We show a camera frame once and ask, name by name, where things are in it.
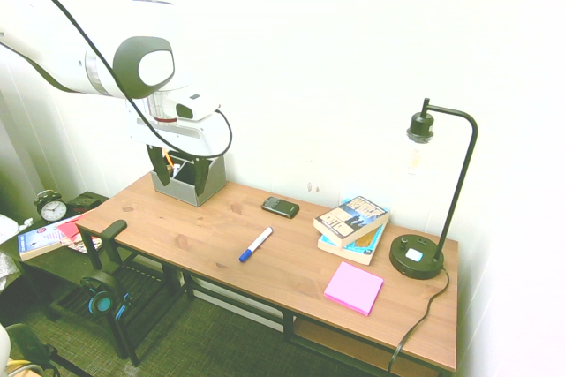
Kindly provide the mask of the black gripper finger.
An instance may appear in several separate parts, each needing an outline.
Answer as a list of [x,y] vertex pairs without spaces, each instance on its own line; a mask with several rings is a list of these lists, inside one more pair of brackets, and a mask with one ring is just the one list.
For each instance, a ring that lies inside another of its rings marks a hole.
[[162,148],[147,145],[147,153],[153,165],[154,172],[159,178],[161,184],[163,186],[168,185],[170,183],[170,174],[163,158]]
[[201,195],[206,187],[209,166],[211,161],[203,157],[195,157],[194,167],[194,190],[197,195]]

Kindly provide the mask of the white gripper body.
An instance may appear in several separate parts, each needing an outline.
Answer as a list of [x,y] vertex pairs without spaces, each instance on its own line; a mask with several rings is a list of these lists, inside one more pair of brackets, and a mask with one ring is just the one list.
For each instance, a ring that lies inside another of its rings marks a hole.
[[127,104],[131,137],[143,144],[216,157],[228,151],[228,122],[202,98],[146,98]]

